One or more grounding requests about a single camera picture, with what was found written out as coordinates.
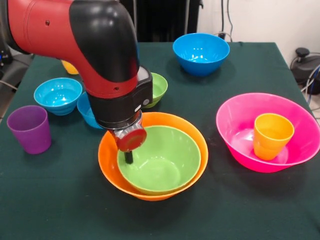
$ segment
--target dark green tablecloth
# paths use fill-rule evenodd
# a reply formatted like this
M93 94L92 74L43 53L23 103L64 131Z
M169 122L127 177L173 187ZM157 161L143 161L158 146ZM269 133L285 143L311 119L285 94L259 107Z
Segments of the dark green tablecloth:
M308 107L275 44L230 48L217 72L198 79L181 70L171 43L140 44L141 64L169 84L153 110L193 123L209 148L201 179L160 202L131 197L103 177L97 152L104 131L87 126L77 110L49 115L53 143L47 152L22 150L6 126L8 114L35 104L40 83L67 77L57 59L37 56L0 124L0 239L320 239L319 155L278 173L256 173L233 159L217 132L218 107L238 94L273 93Z

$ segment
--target magenta bowl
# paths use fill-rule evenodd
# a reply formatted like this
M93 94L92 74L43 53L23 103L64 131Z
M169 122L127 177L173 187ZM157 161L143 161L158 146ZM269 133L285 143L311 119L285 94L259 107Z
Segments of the magenta bowl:
M279 114L294 125L294 135L279 155L264 161L253 151L254 121L264 113ZM320 149L320 127L302 106L268 93L245 93L224 102L216 114L217 129L232 156L244 167L274 173L312 159Z

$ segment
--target blue bowl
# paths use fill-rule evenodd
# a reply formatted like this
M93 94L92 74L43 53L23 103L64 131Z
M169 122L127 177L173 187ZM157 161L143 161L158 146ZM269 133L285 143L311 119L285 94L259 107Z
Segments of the blue bowl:
M83 87L72 78L60 77L45 81L34 91L34 100L48 112L63 116L77 106Z
M190 33L173 43L177 61L190 75L208 76L217 70L230 52L228 43L208 33Z
M96 122L95 116L91 110L89 98L86 92L82 93L79 97L78 103L77 103L78 111L83 116L85 122L96 129L103 129L101 126L98 125Z

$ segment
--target small green bowl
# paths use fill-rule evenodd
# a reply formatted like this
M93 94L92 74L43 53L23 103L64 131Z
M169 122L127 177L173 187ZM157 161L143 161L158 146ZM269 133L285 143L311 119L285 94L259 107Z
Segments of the small green bowl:
M164 195L183 188L199 170L201 153L198 145L174 127L157 125L145 130L146 140L132 152L132 164L127 164L125 154L118 151L120 173L146 195Z
M152 103L146 105L144 108L152 108L154 107L160 99L165 95L167 89L168 89L168 82L167 80L157 74L152 72L152 91L153 91L153 97L152 97Z

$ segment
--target plastic bowl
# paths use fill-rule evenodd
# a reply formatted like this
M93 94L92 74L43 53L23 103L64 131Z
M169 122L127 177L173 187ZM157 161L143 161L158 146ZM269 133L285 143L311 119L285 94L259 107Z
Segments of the plastic bowl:
M72 78L60 77L48 80L34 91L34 100L48 112L63 116L71 113L82 93L80 82Z
M133 163L118 151L122 176L139 192L164 195L183 188L196 175L201 163L197 143L183 131L170 126L145 128L147 138L134 151Z
M152 72L151 74L152 74L153 98L152 98L152 103L145 106L144 107L145 109L154 107L161 100L161 98L165 95L166 91L168 90L168 82L163 76L154 72Z
M173 43L177 61L190 75L204 77L212 74L230 52L228 43L208 33L190 33Z
M254 122L264 113L279 114L294 126L294 135L270 161L253 151ZM320 127L314 117L297 103L268 93L246 93L224 102L216 114L217 129L233 157L244 167L260 173L274 173L302 164L320 149Z
M101 126L98 125L95 116L92 112L88 94L86 92L82 93L78 99L76 104L78 111L81 113L82 117L84 118L85 122L95 128L95 129L103 129Z
M137 189L135 189L128 181L126 181L126 179L120 173L117 163L117 145L112 135L109 132L107 132L103 136L98 150L99 165L106 179L122 192L145 201L161 201L168 199L176 194L185 191L186 189L190 188L193 184L195 184L195 182L201 177L201 175L205 171L208 163L207 143L202 134L199 132L199 130L183 118L163 112L143 113L142 125L144 127L155 125L169 126L177 128L188 134L196 142L201 153L201 164L196 175L183 188L168 194L154 196L141 193Z

